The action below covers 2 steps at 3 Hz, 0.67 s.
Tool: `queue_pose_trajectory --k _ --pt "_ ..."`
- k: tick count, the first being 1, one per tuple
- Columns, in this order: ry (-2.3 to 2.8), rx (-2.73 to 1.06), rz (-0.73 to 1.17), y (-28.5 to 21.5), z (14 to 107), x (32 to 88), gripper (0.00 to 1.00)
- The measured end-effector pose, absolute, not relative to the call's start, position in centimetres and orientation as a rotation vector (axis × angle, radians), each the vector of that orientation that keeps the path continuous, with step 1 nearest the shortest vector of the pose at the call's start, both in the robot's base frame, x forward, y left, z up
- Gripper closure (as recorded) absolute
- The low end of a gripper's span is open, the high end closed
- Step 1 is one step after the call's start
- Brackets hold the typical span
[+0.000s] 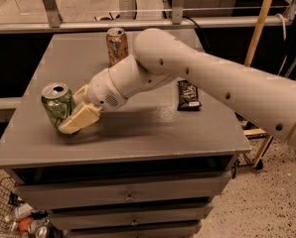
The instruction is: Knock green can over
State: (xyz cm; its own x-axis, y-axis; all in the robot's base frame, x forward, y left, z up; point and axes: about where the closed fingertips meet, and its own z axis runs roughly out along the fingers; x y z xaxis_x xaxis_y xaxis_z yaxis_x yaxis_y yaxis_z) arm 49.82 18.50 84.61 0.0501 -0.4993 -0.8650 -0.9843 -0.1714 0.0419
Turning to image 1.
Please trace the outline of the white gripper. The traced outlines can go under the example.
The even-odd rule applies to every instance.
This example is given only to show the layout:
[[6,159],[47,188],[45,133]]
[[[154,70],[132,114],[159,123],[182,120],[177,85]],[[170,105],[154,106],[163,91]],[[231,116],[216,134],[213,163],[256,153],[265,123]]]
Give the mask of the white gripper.
[[77,107],[59,126],[59,130],[64,134],[73,134],[97,122],[102,108],[104,111],[114,111],[123,106],[127,99],[118,88],[118,79],[120,76],[116,69],[106,68],[95,75],[88,85],[82,86],[73,95]]

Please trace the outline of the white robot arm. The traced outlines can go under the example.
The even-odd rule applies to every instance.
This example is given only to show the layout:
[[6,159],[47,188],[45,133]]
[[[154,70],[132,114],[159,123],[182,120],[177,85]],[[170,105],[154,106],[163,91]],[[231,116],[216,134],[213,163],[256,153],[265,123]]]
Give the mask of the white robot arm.
[[133,95],[181,77],[296,151],[296,81],[198,52],[160,29],[140,32],[133,53],[95,75],[74,95],[60,125],[72,134]]

